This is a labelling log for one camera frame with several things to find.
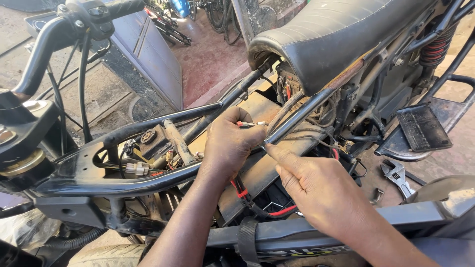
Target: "hand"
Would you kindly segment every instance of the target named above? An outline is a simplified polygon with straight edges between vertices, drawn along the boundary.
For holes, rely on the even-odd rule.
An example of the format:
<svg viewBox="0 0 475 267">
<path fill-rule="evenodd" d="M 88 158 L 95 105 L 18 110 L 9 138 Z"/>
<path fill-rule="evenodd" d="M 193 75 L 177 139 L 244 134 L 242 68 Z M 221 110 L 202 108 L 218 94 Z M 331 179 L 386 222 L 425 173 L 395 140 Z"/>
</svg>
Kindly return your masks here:
<svg viewBox="0 0 475 267">
<path fill-rule="evenodd" d="M 299 157 L 287 149 L 266 145 L 277 161 L 275 169 L 285 190 L 307 221 L 331 237 L 344 242 L 354 225 L 367 216 L 377 216 L 362 190 L 335 159 Z"/>
<path fill-rule="evenodd" d="M 225 182 L 236 177 L 251 148 L 266 137 L 263 125 L 240 129 L 237 121 L 252 122 L 251 115 L 234 106 L 223 112 L 208 128 L 205 156 L 200 171 L 215 172 Z"/>
</svg>

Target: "rear shock absorber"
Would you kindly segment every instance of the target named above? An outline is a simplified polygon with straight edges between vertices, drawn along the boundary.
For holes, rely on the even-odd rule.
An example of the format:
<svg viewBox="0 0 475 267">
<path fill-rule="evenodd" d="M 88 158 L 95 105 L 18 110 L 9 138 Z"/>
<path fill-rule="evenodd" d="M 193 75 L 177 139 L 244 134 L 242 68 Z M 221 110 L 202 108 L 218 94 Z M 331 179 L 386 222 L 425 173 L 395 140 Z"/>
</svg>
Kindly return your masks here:
<svg viewBox="0 0 475 267">
<path fill-rule="evenodd" d="M 458 23 L 447 29 L 432 43 L 424 46 L 421 49 L 419 60 L 421 66 L 436 67 L 444 60 L 457 26 Z"/>
</svg>

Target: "strap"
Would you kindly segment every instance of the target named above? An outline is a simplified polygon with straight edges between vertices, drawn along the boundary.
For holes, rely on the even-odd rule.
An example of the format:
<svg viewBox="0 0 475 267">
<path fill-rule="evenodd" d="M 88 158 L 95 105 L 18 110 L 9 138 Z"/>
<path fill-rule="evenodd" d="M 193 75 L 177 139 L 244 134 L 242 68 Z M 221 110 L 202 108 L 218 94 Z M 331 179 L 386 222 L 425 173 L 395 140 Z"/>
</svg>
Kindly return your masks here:
<svg viewBox="0 0 475 267">
<path fill-rule="evenodd" d="M 245 217 L 239 225 L 237 232 L 237 247 L 241 258 L 247 267 L 262 267 L 256 252 L 256 227 L 258 221 L 253 217 Z"/>
</svg>

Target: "motorcycle seat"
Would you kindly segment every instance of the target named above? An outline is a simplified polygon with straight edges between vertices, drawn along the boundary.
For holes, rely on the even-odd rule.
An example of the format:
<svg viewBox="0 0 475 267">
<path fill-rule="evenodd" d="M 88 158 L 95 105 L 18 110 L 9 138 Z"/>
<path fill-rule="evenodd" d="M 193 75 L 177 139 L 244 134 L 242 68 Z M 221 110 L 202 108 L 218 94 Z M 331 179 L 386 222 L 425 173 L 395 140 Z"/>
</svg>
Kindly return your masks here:
<svg viewBox="0 0 475 267">
<path fill-rule="evenodd" d="M 289 23 L 258 34 L 248 47 L 252 70 L 283 56 L 306 96 L 404 29 L 435 0 L 311 0 Z"/>
</svg>

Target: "gray door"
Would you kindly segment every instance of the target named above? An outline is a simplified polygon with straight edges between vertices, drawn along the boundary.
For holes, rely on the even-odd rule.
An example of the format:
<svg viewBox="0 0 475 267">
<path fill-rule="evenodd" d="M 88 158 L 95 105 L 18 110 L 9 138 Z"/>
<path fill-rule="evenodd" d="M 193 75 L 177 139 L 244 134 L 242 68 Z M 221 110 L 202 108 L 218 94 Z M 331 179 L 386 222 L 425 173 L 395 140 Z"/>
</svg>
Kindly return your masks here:
<svg viewBox="0 0 475 267">
<path fill-rule="evenodd" d="M 181 65 L 147 13 L 142 10 L 113 22 L 114 45 L 173 109 L 183 109 Z"/>
</svg>

